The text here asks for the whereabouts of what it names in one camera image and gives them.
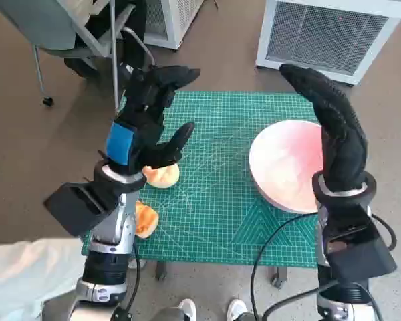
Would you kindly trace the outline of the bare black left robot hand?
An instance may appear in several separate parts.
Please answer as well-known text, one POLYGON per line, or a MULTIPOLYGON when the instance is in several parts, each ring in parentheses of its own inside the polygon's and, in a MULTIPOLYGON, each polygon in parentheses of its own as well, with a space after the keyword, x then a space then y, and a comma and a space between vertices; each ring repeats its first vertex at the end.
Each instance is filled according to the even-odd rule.
POLYGON ((201 70, 187 66, 151 66, 134 70, 124 87, 123 107, 117 113, 106 141, 104 159, 121 175, 140 172, 145 166, 167 167, 182 158, 182 150, 194 131, 194 123, 183 124, 168 142, 164 111, 171 107, 176 91, 195 81, 201 70))

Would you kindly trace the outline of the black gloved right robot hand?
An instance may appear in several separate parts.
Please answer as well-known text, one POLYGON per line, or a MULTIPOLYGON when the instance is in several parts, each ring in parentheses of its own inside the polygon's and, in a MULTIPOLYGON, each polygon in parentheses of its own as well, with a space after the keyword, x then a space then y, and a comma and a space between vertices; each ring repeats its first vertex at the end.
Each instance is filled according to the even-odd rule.
POLYGON ((333 192, 360 189, 368 143, 346 94, 334 81, 312 68, 282 64, 281 75, 309 100, 322 127, 323 177, 333 192))

